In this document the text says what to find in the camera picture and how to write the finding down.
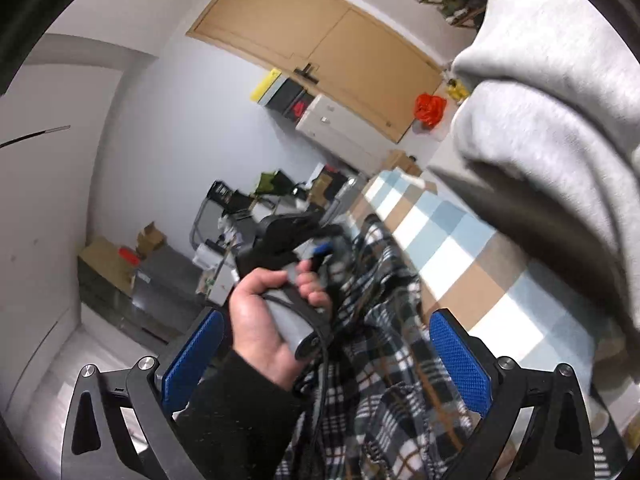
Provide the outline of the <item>black sleeved left forearm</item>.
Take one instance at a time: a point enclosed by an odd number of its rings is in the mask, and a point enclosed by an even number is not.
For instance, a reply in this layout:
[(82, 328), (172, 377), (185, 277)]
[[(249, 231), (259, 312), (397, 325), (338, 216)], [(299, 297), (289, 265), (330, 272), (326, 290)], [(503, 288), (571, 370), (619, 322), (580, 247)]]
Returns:
[(206, 479), (272, 479), (303, 407), (230, 351), (178, 416), (177, 434)]

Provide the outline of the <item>person's left hand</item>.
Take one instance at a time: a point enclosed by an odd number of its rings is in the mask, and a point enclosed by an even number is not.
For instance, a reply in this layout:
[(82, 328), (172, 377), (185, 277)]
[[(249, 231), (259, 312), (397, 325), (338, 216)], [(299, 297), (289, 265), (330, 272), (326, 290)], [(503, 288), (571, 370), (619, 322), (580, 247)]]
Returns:
[(235, 286), (229, 309), (233, 350), (259, 374), (290, 391), (305, 367), (282, 339), (262, 299), (270, 289), (290, 284), (288, 272), (255, 269)]

